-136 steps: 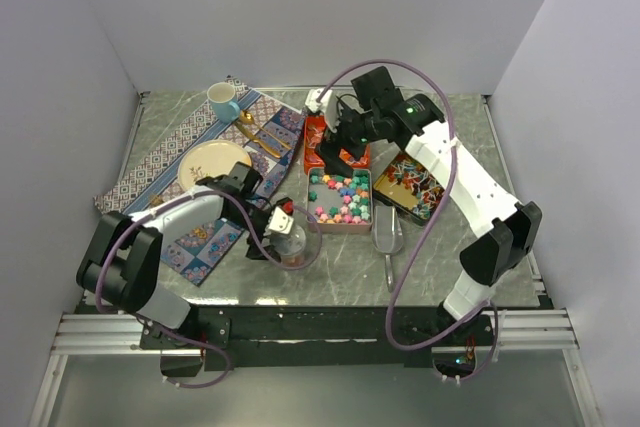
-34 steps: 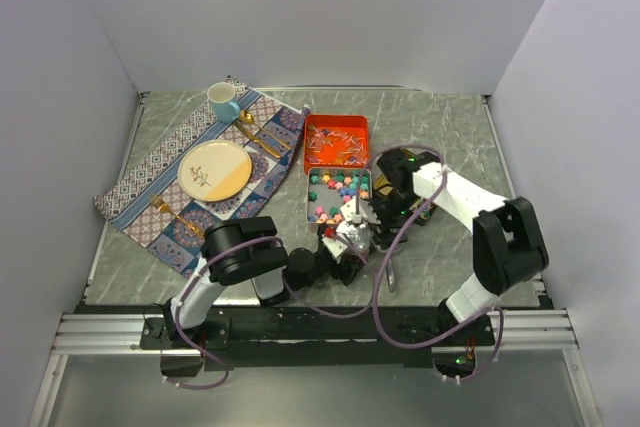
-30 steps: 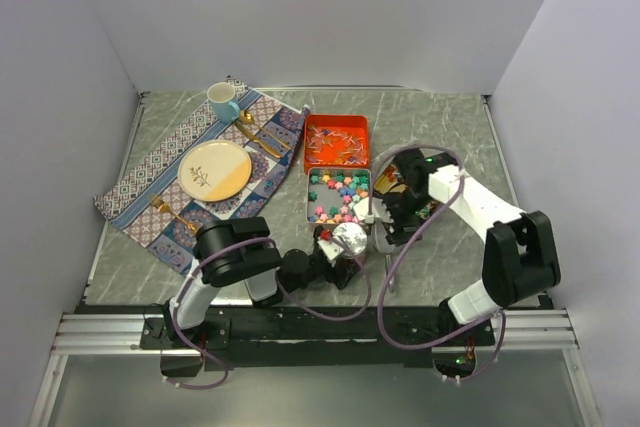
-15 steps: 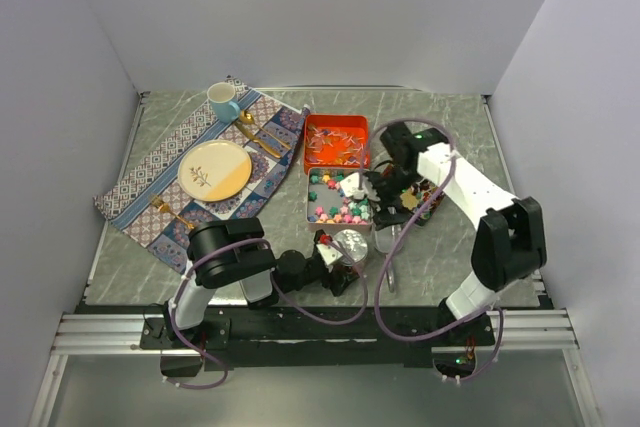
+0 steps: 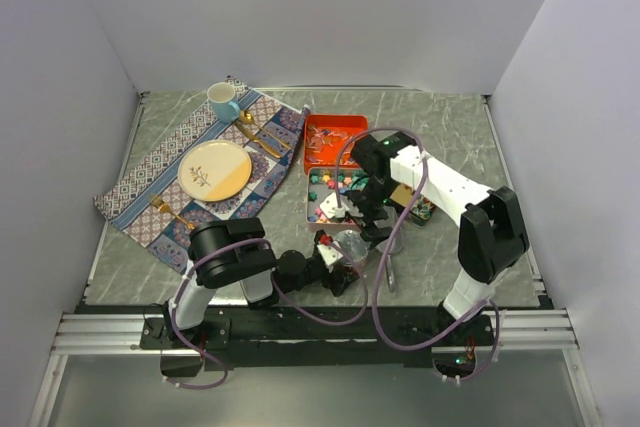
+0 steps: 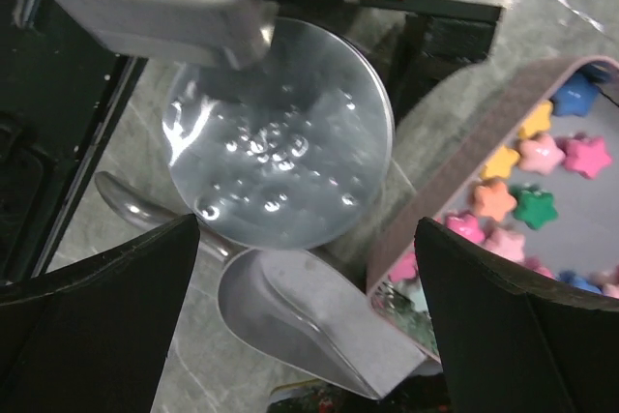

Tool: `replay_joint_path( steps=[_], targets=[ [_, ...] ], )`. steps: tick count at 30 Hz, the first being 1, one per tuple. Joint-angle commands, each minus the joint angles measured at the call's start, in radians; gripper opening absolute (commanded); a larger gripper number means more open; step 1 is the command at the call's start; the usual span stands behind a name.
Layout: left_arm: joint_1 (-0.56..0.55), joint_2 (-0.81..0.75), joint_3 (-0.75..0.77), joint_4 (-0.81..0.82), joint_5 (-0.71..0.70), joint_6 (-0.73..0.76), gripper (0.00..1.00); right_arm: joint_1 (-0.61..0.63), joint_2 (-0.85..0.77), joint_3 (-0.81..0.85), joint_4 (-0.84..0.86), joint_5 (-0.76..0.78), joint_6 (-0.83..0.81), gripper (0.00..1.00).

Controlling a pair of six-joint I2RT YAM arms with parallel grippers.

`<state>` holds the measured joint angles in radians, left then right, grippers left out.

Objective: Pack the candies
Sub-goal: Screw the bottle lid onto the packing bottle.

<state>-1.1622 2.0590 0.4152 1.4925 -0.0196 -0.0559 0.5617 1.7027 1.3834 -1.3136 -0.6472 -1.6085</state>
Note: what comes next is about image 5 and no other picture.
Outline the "silver metal scoop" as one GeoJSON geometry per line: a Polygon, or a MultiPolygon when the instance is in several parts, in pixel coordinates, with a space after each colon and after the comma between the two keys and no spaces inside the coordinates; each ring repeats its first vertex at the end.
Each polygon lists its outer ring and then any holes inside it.
{"type": "Polygon", "coordinates": [[[381,254],[381,258],[385,264],[385,278],[388,291],[394,293],[396,291],[396,271],[393,264],[393,257],[402,250],[402,242],[397,239],[387,239],[376,246],[376,250],[381,254]]]}

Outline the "pink star candy tin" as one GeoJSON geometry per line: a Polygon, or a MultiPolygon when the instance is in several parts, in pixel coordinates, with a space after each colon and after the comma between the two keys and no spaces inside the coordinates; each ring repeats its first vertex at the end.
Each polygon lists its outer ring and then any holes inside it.
{"type": "Polygon", "coordinates": [[[354,222],[342,222],[328,218],[321,209],[322,202],[338,187],[341,196],[349,191],[361,191],[368,183],[369,175],[358,168],[342,168],[335,174],[333,168],[311,168],[308,172],[306,218],[310,226],[350,226],[354,222]]]}

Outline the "orange candy tin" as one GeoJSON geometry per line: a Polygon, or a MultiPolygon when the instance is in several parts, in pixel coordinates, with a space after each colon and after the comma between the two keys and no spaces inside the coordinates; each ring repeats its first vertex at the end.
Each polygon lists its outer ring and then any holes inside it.
{"type": "Polygon", "coordinates": [[[310,114],[304,127],[304,172],[333,167],[345,142],[367,129],[368,120],[362,115],[310,114]]]}

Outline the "clear glass jar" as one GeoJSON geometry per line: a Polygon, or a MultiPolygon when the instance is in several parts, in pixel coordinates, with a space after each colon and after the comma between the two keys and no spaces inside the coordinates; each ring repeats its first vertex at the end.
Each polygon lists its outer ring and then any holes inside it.
{"type": "Polygon", "coordinates": [[[345,251],[345,255],[335,267],[340,286],[347,287],[358,281],[360,275],[364,273],[368,256],[367,248],[345,251]]]}

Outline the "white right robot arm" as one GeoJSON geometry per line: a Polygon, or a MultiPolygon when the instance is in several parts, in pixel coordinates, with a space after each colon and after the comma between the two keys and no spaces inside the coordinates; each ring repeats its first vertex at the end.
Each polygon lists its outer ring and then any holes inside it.
{"type": "Polygon", "coordinates": [[[443,301],[448,313],[438,325],[440,338],[460,345],[473,332],[466,314],[492,295],[493,284],[530,247],[520,203],[509,187],[479,184],[442,163],[405,132],[377,140],[358,137],[351,157],[368,174],[366,186],[346,196],[346,216],[361,229],[364,240],[377,245],[391,236],[384,227],[384,203],[405,186],[426,198],[458,228],[460,273],[443,301]]]}

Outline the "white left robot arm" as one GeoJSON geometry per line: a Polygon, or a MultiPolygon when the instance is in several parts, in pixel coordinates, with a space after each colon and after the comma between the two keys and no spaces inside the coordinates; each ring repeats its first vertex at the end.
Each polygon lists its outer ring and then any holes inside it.
{"type": "Polygon", "coordinates": [[[339,296],[358,278],[324,231],[315,234],[309,257],[296,250],[275,255],[258,218],[201,223],[189,240],[183,281],[163,305],[163,336],[179,349],[196,342],[209,302],[222,287],[238,283],[248,307],[262,309],[315,283],[339,296]]]}

